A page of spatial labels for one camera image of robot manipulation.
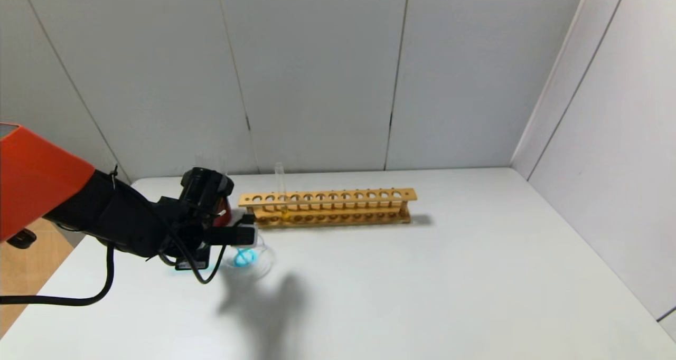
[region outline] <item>white wall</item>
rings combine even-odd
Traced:
[[[668,317],[666,317],[663,321],[660,322],[662,325],[662,328],[671,335],[671,338],[673,340],[676,340],[676,312],[674,314],[670,314]]]
[[[223,0],[262,172],[382,170],[406,0]]]
[[[219,0],[32,0],[129,177],[256,172]]]
[[[26,125],[103,172],[115,166],[29,0],[0,0],[0,120]],[[124,168],[120,178],[128,180]]]
[[[655,317],[676,305],[674,16],[622,0],[530,179]]]
[[[387,168],[509,165],[579,0],[408,0]]]
[[[575,95],[620,0],[581,0],[566,41],[512,159],[528,179]]]
[[[2,65],[68,80],[94,131],[55,141],[108,142],[131,179],[223,158],[232,173],[498,166],[578,1],[408,0],[404,23],[406,0],[31,0],[63,74]],[[74,119],[24,97],[38,133]]]

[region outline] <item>wooden test tube rack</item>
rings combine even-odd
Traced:
[[[242,194],[239,206],[256,216],[259,228],[325,227],[410,223],[412,188]]]

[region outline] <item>red object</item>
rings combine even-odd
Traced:
[[[218,216],[213,220],[214,227],[227,227],[228,224],[230,223],[230,219],[232,218],[232,211],[230,211],[230,203],[226,198],[221,199],[220,203],[218,204],[218,211],[223,210],[225,210],[225,213],[222,216]]]
[[[0,122],[0,242],[65,202],[94,166],[17,124]]]

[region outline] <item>blue object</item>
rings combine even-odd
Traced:
[[[258,254],[251,249],[237,249],[237,255],[232,259],[232,264],[235,267],[246,267],[255,263],[258,259]]]

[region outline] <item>wall panel seam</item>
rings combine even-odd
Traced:
[[[51,38],[49,37],[48,32],[46,31],[46,28],[44,27],[44,24],[42,20],[40,19],[40,16],[38,16],[38,12],[35,9],[35,6],[33,5],[32,0],[26,0],[29,6],[31,7],[31,11],[33,12],[33,15],[35,16],[35,19],[38,21],[38,25],[40,26],[40,30],[42,30],[44,37],[49,43],[49,47],[51,47],[54,55],[56,55],[56,59],[58,60],[59,64],[61,65],[61,68],[63,69],[63,73],[65,73],[65,76],[68,78],[68,82],[70,85],[73,87],[73,90],[75,91],[75,94],[78,96],[78,99],[80,102],[82,102],[82,105],[87,112],[87,115],[89,115],[89,119],[91,119],[92,123],[96,127],[96,130],[99,132],[101,135],[101,139],[103,139],[104,144],[106,144],[106,147],[110,151],[110,154],[113,156],[113,160],[115,160],[115,163],[118,165],[118,171],[121,173],[123,178],[125,180],[130,180],[128,175],[125,172],[125,168],[122,163],[118,160],[118,156],[115,155],[115,151],[113,151],[113,148],[110,146],[108,143],[108,140],[106,139],[106,136],[104,135],[104,132],[101,131],[101,127],[99,127],[99,124],[96,122],[96,119],[94,119],[94,116],[91,114],[91,110],[89,110],[89,107],[87,107],[87,103],[85,102],[85,99],[82,97],[82,94],[80,93],[80,90],[78,90],[77,86],[75,85],[75,81],[73,81],[73,78],[70,76],[70,73],[68,72],[68,69],[65,68],[65,63],[63,63],[63,60],[61,59],[61,55],[59,55],[59,52],[56,50],[56,47],[54,43],[52,42]]]
[[[392,136],[392,120],[394,119],[394,103],[397,98],[397,85],[399,81],[399,66],[401,65],[401,52],[403,51],[403,33],[406,29],[406,15],[408,13],[408,0],[403,2],[403,18],[401,19],[401,37],[399,37],[399,54],[397,56],[397,68],[394,72],[394,89],[392,90],[392,107],[389,112],[389,127],[387,127],[387,144],[384,149],[384,163],[382,170],[387,170],[387,155],[389,154],[389,139]]]
[[[570,26],[568,27],[568,32],[566,33],[566,37],[563,40],[563,44],[561,45],[561,49],[558,51],[558,55],[556,55],[556,60],[553,63],[553,66],[551,66],[551,71],[549,76],[547,77],[547,81],[545,82],[545,86],[542,88],[542,91],[540,92],[540,96],[538,97],[538,101],[536,102],[536,106],[533,108],[533,112],[531,113],[531,117],[529,117],[528,122],[526,123],[526,128],[523,130],[523,133],[521,134],[521,139],[519,139],[519,143],[517,143],[516,148],[514,149],[514,153],[512,154],[512,160],[510,160],[510,167],[514,166],[514,161],[516,160],[517,156],[519,155],[519,151],[521,150],[522,146],[524,145],[524,142],[527,141],[529,138],[529,133],[532,131],[534,120],[536,119],[536,115],[538,114],[538,111],[542,107],[542,99],[546,95],[547,91],[551,87],[551,81],[553,80],[553,77],[556,74],[556,71],[559,69],[559,64],[561,62],[561,57],[563,57],[568,43],[570,41],[570,36],[572,36],[573,31],[575,30],[575,25],[577,24],[577,21],[579,20],[580,14],[582,12],[582,9],[585,6],[585,2],[587,0],[580,0],[579,4],[577,5],[577,10],[575,11],[575,15],[572,17],[572,21],[570,21]]]
[[[225,40],[228,42],[228,48],[230,49],[230,57],[232,57],[232,66],[234,67],[234,76],[237,77],[237,89],[239,90],[239,98],[242,102],[242,110],[244,111],[244,119],[247,124],[247,130],[249,131],[249,143],[251,143],[251,153],[253,155],[254,162],[256,163],[256,170],[260,174],[260,165],[258,163],[258,156],[256,156],[256,146],[254,145],[254,135],[251,133],[251,120],[249,120],[249,115],[247,114],[247,106],[244,103],[244,92],[242,91],[242,81],[239,78],[239,70],[237,69],[237,62],[234,59],[234,48],[232,47],[232,42],[230,42],[230,32],[228,31],[228,22],[225,18],[225,6],[223,5],[223,0],[218,0],[218,6],[220,7],[220,14],[223,16],[223,27],[225,29]]]
[[[608,33],[608,29],[611,27],[611,24],[613,23],[613,20],[615,19],[615,14],[617,13],[617,10],[620,7],[620,4],[622,4],[622,0],[617,0],[617,4],[615,5],[615,9],[613,9],[613,13],[611,14],[611,19],[608,21],[608,24],[606,25],[605,30],[603,30],[603,35],[601,35],[601,39],[598,42],[598,45],[596,45],[596,49],[594,49],[594,54],[591,55],[591,59],[589,60],[589,63],[587,63],[587,67],[585,68],[584,73],[582,73],[582,77],[580,78],[580,81],[577,83],[577,86],[575,87],[575,91],[573,91],[572,96],[570,96],[570,100],[568,100],[568,104],[566,105],[565,110],[563,110],[563,113],[558,119],[558,122],[556,123],[555,128],[551,131],[550,138],[547,140],[547,144],[545,144],[544,149],[542,149],[542,153],[540,153],[538,160],[536,161],[536,164],[533,166],[533,169],[531,170],[531,173],[528,175],[526,180],[530,180],[531,177],[533,176],[533,173],[536,172],[536,169],[538,168],[538,165],[540,161],[542,160],[544,154],[547,152],[547,149],[550,146],[551,139],[556,134],[556,131],[558,130],[558,127],[561,125],[561,121],[563,121],[564,117],[566,116],[566,113],[568,112],[568,108],[570,108],[570,105],[572,105],[572,101],[575,99],[575,96],[577,95],[577,91],[579,91],[580,86],[582,83],[585,81],[585,77],[587,77],[587,73],[589,72],[589,68],[592,67],[592,63],[594,63],[594,59],[596,58],[596,54],[598,54],[599,48],[601,48],[601,45],[603,44],[603,40],[606,38],[606,33]]]

